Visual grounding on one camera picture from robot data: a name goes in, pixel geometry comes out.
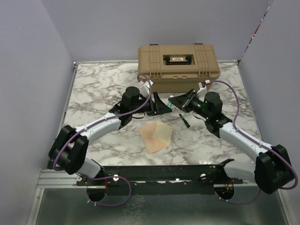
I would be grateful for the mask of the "peach paper envelope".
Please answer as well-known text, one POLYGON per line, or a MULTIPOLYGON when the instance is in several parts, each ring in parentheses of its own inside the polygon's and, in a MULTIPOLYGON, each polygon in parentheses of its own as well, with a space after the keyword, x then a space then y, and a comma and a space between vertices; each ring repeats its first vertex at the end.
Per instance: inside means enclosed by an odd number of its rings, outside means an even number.
POLYGON ((155 121, 139 128, 145 148, 149 154, 169 147, 173 128, 160 121, 155 121))

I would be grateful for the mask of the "white green glue stick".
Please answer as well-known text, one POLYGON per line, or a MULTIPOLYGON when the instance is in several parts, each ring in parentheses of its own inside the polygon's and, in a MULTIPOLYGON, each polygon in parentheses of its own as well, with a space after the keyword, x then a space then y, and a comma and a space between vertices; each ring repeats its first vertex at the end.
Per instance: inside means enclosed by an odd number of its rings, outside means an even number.
POLYGON ((168 101, 168 107, 169 107, 169 108, 172 107, 172 102, 171 102, 170 100, 168 101))

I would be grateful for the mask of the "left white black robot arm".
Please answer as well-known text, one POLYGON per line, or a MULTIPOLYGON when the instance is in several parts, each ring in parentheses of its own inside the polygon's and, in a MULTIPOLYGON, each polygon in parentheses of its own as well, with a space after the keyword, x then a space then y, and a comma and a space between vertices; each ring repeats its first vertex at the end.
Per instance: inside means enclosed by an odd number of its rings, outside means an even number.
POLYGON ((55 170, 64 170, 69 175, 78 173, 87 177, 91 184, 98 185, 104 178, 101 172, 103 168, 86 157, 88 146, 102 136, 126 126, 132 120, 133 114, 156 116, 171 112, 171 108, 156 92, 144 97, 137 87, 130 86, 126 88, 121 101, 100 119, 78 128, 64 126, 48 156, 53 161, 55 170))

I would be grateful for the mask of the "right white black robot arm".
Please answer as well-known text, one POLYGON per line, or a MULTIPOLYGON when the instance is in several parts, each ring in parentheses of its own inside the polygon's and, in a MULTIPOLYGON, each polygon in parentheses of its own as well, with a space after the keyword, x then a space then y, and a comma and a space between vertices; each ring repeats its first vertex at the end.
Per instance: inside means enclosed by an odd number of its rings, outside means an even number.
POLYGON ((298 181, 286 148, 267 144, 234 125, 222 113, 223 102, 218 93, 207 92, 204 100, 200 100, 196 91, 191 90, 168 100, 186 113, 195 112, 203 117, 210 133, 233 144, 251 158, 252 163, 232 161, 216 170, 218 182, 238 178, 254 182, 263 192, 272 194, 289 182, 298 181))

